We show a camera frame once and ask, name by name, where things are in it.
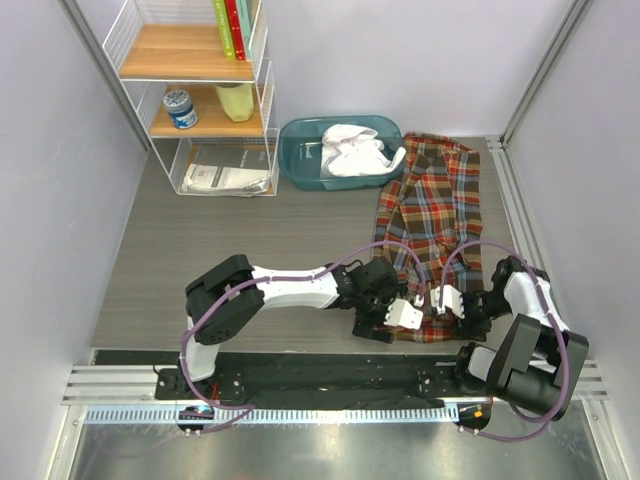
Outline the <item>plaid flannel long sleeve shirt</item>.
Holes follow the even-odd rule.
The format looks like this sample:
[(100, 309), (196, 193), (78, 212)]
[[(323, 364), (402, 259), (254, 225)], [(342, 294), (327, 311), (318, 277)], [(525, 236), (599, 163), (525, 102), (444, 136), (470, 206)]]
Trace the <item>plaid flannel long sleeve shirt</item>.
[[(481, 237), (480, 155), (451, 138), (433, 134), (407, 133), (403, 140), (404, 171), (381, 191), (373, 241), (408, 245), (421, 262), (430, 290), (439, 286), (442, 269), (459, 244)], [(419, 275), (405, 250), (385, 245), (376, 247), (373, 256), (391, 262), (399, 279), (408, 283), (410, 296), (420, 293)], [(484, 290), (480, 246), (467, 247), (456, 255), (446, 283), (461, 292)], [(433, 316), (429, 309), (418, 330), (376, 330), (390, 334), (392, 341), (486, 341), (490, 321), (473, 329), (456, 323), (452, 314)]]

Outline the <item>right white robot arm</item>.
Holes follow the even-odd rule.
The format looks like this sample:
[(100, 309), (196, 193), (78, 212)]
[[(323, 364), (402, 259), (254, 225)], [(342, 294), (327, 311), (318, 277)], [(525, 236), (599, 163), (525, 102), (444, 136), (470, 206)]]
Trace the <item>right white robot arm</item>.
[(470, 341), (456, 357), (453, 386), (557, 421), (567, 410), (589, 341), (560, 319), (545, 271), (511, 255), (497, 263), (491, 280), (489, 291), (445, 288), (453, 330)]

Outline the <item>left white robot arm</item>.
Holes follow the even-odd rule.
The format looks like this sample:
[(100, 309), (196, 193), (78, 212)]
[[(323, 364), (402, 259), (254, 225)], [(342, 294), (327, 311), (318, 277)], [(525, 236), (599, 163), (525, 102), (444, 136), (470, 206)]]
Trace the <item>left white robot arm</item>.
[(355, 325), (370, 333), (383, 324), (392, 302), (407, 291), (407, 283), (384, 258), (287, 271), (258, 267), (245, 255), (232, 255), (185, 289), (189, 328), (224, 294), (229, 298), (186, 341), (178, 386), (190, 398), (205, 397), (212, 389), (220, 345), (260, 311), (288, 307), (352, 310)]

